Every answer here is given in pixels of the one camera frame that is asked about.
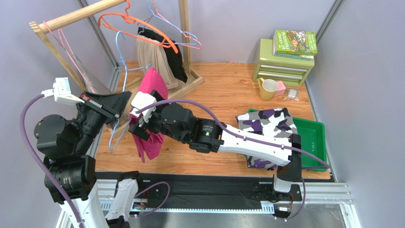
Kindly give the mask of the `light blue wire hanger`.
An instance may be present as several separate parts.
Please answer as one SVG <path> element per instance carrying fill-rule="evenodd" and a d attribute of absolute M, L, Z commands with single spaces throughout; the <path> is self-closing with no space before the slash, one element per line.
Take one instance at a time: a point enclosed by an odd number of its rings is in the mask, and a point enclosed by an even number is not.
<path fill-rule="evenodd" d="M 117 49 L 117 51 L 118 51 L 118 53 L 119 53 L 119 57 L 120 57 L 120 60 L 121 60 L 121 72 L 123 71 L 124 74 L 125 74 L 125 75 L 124 75 L 123 87 L 122 87 L 122 89 L 121 89 L 122 92 L 124 92 L 124 91 L 125 91 L 125 87 L 126 87 L 128 72 L 129 72 L 129 71 L 137 71 L 137 70 L 141 70 L 141 69 L 146 69 L 146 70 L 147 70 L 148 68 L 150 68 L 150 67 L 152 66 L 152 64 L 148 64 L 147 66 L 141 66 L 141 67 L 138 67 L 138 68 L 130 68 L 130 69 L 129 69 L 128 66 L 127 66 L 127 64 L 126 64 L 125 58 L 124 58 L 124 56 L 123 56 L 123 54 L 122 54 L 122 51 L 121 51 L 121 49 L 120 49 L 120 46 L 119 46 L 119 41 L 118 41 L 118 39 L 119 39 L 119 36 L 120 36 L 120 35 L 121 35 L 122 38 L 125 40 L 125 35 L 124 35 L 124 33 L 123 33 L 122 31 L 118 31 L 118 32 L 116 33 L 115 44 L 116 44 L 116 49 Z M 122 133 L 120 134 L 120 136 L 118 137 L 117 141 L 115 142 L 115 144 L 112 145 L 113 136 L 115 135 L 116 129 L 117 129 L 119 126 L 120 126 L 120 118 L 116 121 L 114 127 L 112 128 L 113 130 L 112 130 L 110 139 L 109 139 L 109 141 L 108 141 L 108 149 L 109 149 L 110 152 L 113 152 L 113 151 L 114 151 L 114 149 L 117 147 L 119 141 L 121 140 L 121 138 L 122 138 L 123 135 L 124 135 L 124 132 L 122 132 Z"/>

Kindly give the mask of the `pink trousers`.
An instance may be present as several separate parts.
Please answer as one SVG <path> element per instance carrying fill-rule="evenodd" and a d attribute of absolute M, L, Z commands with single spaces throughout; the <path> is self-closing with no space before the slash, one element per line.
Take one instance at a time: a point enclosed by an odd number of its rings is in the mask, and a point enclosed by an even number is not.
<path fill-rule="evenodd" d="M 149 68 L 145 73 L 137 93 L 149 95 L 155 98 L 156 101 L 168 98 L 168 88 L 163 77 L 154 67 Z M 149 139 L 146 141 L 135 135 L 135 133 L 132 133 L 138 156 L 141 158 L 142 163 L 145 163 L 146 158 L 150 160 L 156 158 L 160 154 L 164 142 L 164 135 L 162 133 L 152 133 L 150 130 L 146 130 L 146 133 L 150 134 Z"/>

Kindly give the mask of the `purple camouflage trousers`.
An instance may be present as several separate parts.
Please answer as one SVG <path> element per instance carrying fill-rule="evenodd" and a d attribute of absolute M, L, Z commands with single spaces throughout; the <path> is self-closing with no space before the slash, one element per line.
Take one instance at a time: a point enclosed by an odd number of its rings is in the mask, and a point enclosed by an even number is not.
<path fill-rule="evenodd" d="M 289 138 L 298 134 L 293 116 L 286 107 L 247 112 L 236 116 L 239 129 L 269 138 Z"/>

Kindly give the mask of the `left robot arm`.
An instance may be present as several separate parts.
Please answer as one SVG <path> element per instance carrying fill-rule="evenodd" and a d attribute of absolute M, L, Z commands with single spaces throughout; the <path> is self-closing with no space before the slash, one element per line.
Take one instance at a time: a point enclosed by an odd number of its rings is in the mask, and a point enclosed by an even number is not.
<path fill-rule="evenodd" d="M 96 160 L 87 151 L 105 124 L 116 122 L 130 99 L 131 92 L 81 96 L 56 89 L 45 97 L 74 106 L 77 117 L 67 120 L 52 114 L 41 119 L 34 129 L 37 150 L 44 154 L 43 165 L 50 175 L 45 178 L 53 200 L 72 218 L 79 216 L 77 227 L 127 228 L 133 199 L 142 178 L 138 171 L 121 173 L 116 181 L 114 201 L 104 214 L 98 198 Z"/>

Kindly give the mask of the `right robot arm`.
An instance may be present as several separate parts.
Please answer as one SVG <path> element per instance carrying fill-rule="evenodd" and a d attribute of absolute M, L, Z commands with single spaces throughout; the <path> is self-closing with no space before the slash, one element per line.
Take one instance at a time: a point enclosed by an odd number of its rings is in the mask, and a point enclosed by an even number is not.
<path fill-rule="evenodd" d="M 209 119 L 195 117 L 182 107 L 180 99 L 170 101 L 133 101 L 131 115 L 135 122 L 129 131 L 141 142 L 153 135 L 164 135 L 202 153 L 234 152 L 270 162 L 276 170 L 271 198 L 301 199 L 294 183 L 301 180 L 301 138 L 289 125 L 282 109 L 247 113 L 239 117 L 239 128 Z"/>

